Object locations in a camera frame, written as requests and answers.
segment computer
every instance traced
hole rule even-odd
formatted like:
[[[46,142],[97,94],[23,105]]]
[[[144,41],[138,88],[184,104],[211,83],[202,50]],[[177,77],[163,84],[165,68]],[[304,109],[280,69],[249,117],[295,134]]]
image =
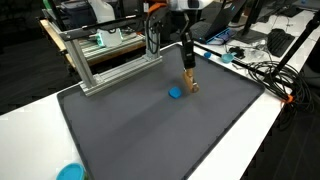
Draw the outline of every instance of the computer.
[[[209,43],[215,35],[227,29],[229,22],[245,2],[246,0],[233,0],[230,3],[225,3],[213,23],[202,21],[195,23],[190,28],[193,39],[203,44]]]
[[[294,36],[282,29],[273,29],[268,35],[250,29],[252,24],[274,14],[281,8],[281,6],[274,6],[274,3],[277,3],[276,0],[255,0],[244,29],[239,31],[234,39],[246,44],[266,39],[270,53],[276,57],[281,57],[295,39]]]

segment metal extrusion frame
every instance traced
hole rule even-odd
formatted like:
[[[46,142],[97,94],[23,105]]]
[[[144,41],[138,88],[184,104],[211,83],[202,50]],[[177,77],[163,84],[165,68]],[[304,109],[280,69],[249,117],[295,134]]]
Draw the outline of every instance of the metal extrusion frame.
[[[105,88],[108,88],[124,79],[127,79],[135,74],[138,74],[143,70],[151,68],[159,64],[160,62],[162,62],[162,57],[160,56],[159,48],[155,54],[151,53],[150,51],[150,48],[155,49],[157,48],[157,45],[152,44],[151,47],[148,47],[148,45],[146,45],[147,47],[146,54],[143,55],[142,57],[137,58],[133,61],[130,61],[126,64],[123,64],[117,68],[103,72],[101,74],[93,75],[88,65],[88,61],[92,60],[92,58],[100,54],[103,54],[103,52],[98,51],[95,54],[83,52],[79,40],[76,38],[71,38],[71,36],[69,36],[70,32],[71,34],[74,34],[73,32],[75,32],[75,30],[62,32],[54,24],[49,22],[49,25],[59,34],[60,38],[65,44],[66,49],[68,50],[68,53],[71,56],[76,66],[76,69],[82,79],[82,81],[79,82],[79,85],[86,96],[91,96],[93,94],[96,94]],[[92,29],[85,32],[86,32],[85,35],[90,35],[95,33],[95,31],[93,31]],[[157,42],[157,38],[160,39],[160,35],[152,34],[150,38],[153,40],[153,42]],[[148,41],[148,37],[143,38],[142,36],[138,36],[138,39],[140,39],[141,41],[144,39],[145,41]],[[126,43],[123,43],[121,46],[107,50],[104,53],[106,52],[110,53],[115,51],[116,49],[125,49],[130,44],[135,44],[135,43],[137,43],[137,40],[129,40]]]

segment blue object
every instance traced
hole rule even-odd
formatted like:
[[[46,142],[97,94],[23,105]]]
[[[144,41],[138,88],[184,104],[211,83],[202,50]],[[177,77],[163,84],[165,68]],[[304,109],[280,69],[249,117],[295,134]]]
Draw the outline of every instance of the blue object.
[[[84,180],[85,171],[82,165],[72,163],[64,167],[57,176],[57,180]]]
[[[228,53],[228,54],[222,55],[222,56],[221,56],[222,62],[224,62],[224,63],[230,63],[231,61],[234,60],[234,56],[235,56],[236,54],[237,54],[237,53],[234,52],[234,53],[232,53],[232,54]]]
[[[174,98],[178,99],[181,96],[181,90],[178,87],[173,87],[169,90],[169,95]]]
[[[216,34],[215,36],[213,36],[212,38],[210,38],[209,40],[207,40],[206,43],[207,43],[207,44],[210,44],[210,42],[213,41],[214,39],[219,38],[219,37],[221,37],[221,36],[223,36],[223,35],[225,35],[225,34],[228,34],[229,31],[230,31],[229,28],[221,31],[220,33]]]
[[[210,52],[205,52],[203,55],[205,58],[210,58],[211,57],[211,53]]]

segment power cord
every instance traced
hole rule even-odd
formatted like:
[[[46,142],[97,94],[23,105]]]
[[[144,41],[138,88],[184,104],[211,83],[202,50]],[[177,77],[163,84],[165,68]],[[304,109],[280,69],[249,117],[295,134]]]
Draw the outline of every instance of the power cord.
[[[154,42],[152,39],[151,39],[151,36],[150,36],[150,31],[152,32],[152,34],[159,34],[159,24],[157,24],[157,26],[155,28],[152,28],[150,27],[150,16],[147,17],[147,20],[146,20],[146,35],[147,35],[147,44],[148,44],[148,47],[149,47],[149,50],[152,54],[156,54],[158,52],[158,50],[160,49],[160,39],[157,37],[157,42]]]
[[[276,22],[277,22],[277,20],[278,20],[278,18],[280,17],[280,16],[282,16],[282,15],[276,15],[277,17],[276,17],[276,19],[274,20],[274,22],[273,22],[273,24],[272,24],[272,27],[271,27],[271,30],[273,29],[273,27],[274,27],[274,25],[276,24]],[[292,26],[292,24],[290,24],[290,18],[288,18],[288,17],[286,17],[287,18],[287,20],[288,20],[288,22],[287,22],[287,25],[286,25],[286,32],[288,31],[288,27],[291,27]]]
[[[276,76],[272,75],[276,71],[279,62],[264,61],[249,63],[248,65],[256,71],[248,71],[248,74],[256,82],[265,86],[270,92],[281,99],[282,104],[286,106],[281,111],[279,128],[281,131],[287,129],[292,119],[299,110],[313,111],[314,103],[311,91],[304,81],[303,77],[292,66],[286,65],[281,71],[276,72]],[[257,70],[264,71],[265,76],[257,74]],[[294,93],[289,94],[285,88],[285,84],[290,84],[290,89]]]

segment gray rubber mat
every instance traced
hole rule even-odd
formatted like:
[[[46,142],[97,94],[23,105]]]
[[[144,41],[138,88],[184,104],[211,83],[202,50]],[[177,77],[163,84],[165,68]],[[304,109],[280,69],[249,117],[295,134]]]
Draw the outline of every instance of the gray rubber mat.
[[[190,94],[179,48],[162,51],[163,63],[92,97],[79,87],[58,95],[91,179],[187,179],[263,93],[259,84],[196,56],[200,91]],[[179,99],[168,95],[174,86],[182,89]]]

